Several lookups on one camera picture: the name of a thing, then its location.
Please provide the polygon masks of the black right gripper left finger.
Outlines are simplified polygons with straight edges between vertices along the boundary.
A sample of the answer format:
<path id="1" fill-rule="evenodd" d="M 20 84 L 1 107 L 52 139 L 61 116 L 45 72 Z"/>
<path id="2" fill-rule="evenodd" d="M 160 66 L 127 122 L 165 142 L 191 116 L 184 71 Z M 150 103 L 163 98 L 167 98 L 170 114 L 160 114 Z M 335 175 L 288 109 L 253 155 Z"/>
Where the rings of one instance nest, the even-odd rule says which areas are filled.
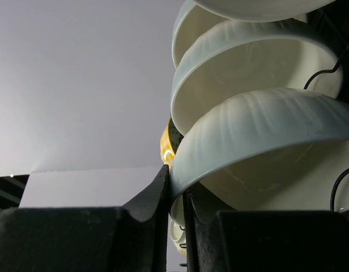
<path id="1" fill-rule="evenodd" d="M 10 208 L 0 214 L 0 271 L 165 271 L 170 176 L 120 207 Z"/>

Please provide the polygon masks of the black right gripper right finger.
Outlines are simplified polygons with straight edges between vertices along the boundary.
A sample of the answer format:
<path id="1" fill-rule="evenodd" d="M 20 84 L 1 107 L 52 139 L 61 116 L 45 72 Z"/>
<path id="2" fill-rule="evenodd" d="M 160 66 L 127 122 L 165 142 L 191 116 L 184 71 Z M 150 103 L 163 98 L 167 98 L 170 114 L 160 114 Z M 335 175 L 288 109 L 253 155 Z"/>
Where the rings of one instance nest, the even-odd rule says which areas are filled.
<path id="1" fill-rule="evenodd" d="M 349 271 L 349 221 L 331 211 L 235 211 L 184 195 L 190 271 Z"/>

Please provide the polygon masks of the light blue bowl front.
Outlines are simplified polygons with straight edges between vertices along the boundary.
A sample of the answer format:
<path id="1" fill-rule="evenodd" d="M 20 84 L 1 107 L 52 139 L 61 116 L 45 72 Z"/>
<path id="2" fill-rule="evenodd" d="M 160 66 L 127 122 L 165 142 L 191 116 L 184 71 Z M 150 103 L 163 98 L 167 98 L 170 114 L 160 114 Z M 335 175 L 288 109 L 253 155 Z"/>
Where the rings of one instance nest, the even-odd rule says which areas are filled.
<path id="1" fill-rule="evenodd" d="M 238 211 L 328 210 L 349 167 L 349 105 L 317 92 L 250 91 L 212 108 L 185 134 L 171 169 L 171 218 L 202 184 Z"/>

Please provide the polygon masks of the light blue bowl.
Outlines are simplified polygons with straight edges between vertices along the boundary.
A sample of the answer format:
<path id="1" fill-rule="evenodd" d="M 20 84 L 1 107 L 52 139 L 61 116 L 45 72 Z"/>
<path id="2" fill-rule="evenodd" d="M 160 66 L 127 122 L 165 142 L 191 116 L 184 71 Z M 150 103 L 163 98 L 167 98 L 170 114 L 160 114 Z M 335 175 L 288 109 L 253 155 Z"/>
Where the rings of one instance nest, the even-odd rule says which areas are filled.
<path id="1" fill-rule="evenodd" d="M 271 88 L 309 89 L 337 97 L 338 56 L 296 19 L 248 23 L 227 20 L 201 35 L 174 74 L 171 117 L 181 134 L 232 96 Z"/>
<path id="2" fill-rule="evenodd" d="M 328 210 L 349 167 L 349 105 L 317 92 L 250 91 L 212 108 L 185 134 L 171 169 L 171 218 L 202 184 L 238 211 Z"/>
<path id="3" fill-rule="evenodd" d="M 172 60 L 175 68 L 197 38 L 226 20 L 228 18 L 213 14 L 193 1 L 185 1 L 178 12 L 172 32 Z"/>

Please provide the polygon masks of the beige bowl front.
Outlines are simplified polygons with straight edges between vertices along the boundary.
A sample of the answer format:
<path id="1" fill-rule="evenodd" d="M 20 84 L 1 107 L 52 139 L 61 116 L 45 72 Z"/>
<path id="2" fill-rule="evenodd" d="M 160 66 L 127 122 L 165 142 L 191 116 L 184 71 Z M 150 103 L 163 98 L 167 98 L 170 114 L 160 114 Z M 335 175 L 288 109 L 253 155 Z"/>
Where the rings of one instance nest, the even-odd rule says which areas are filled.
<path id="1" fill-rule="evenodd" d="M 324 7 L 333 0 L 197 0 L 203 9 L 244 22 L 275 22 Z"/>

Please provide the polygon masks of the floral orange green bowl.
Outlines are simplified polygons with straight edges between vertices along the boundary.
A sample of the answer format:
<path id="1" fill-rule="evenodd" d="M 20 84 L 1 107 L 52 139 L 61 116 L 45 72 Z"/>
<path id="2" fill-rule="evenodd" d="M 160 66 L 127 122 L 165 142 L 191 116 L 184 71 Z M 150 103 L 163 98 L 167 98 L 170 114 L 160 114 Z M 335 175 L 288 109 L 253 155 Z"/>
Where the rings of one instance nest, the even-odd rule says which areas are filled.
<path id="1" fill-rule="evenodd" d="M 171 218 L 169 219 L 169 235 L 176 249 L 183 255 L 187 256 L 186 252 L 186 234 L 184 227 L 178 225 Z"/>

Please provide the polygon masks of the yellow dotted white bowl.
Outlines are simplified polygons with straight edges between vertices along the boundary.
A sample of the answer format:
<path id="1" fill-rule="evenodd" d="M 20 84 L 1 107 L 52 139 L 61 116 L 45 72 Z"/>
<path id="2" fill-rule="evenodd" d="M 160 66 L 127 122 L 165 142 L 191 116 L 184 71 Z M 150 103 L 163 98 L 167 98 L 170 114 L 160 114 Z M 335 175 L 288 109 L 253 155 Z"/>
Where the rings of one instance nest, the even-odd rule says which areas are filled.
<path id="1" fill-rule="evenodd" d="M 169 119 L 160 138 L 160 156 L 164 164 L 172 168 L 178 147 L 184 136 L 177 130 L 172 118 Z"/>

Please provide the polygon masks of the light blue bowl back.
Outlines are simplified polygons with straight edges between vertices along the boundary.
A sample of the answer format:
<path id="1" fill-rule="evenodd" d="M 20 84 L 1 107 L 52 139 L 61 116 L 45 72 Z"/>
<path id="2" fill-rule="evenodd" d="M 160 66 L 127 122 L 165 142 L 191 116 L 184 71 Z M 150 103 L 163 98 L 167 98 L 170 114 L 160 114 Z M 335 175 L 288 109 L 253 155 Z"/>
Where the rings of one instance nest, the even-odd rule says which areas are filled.
<path id="1" fill-rule="evenodd" d="M 228 18 L 213 14 L 193 1 L 185 1 L 178 12 L 172 32 L 172 60 L 175 68 L 197 38 L 226 20 Z"/>

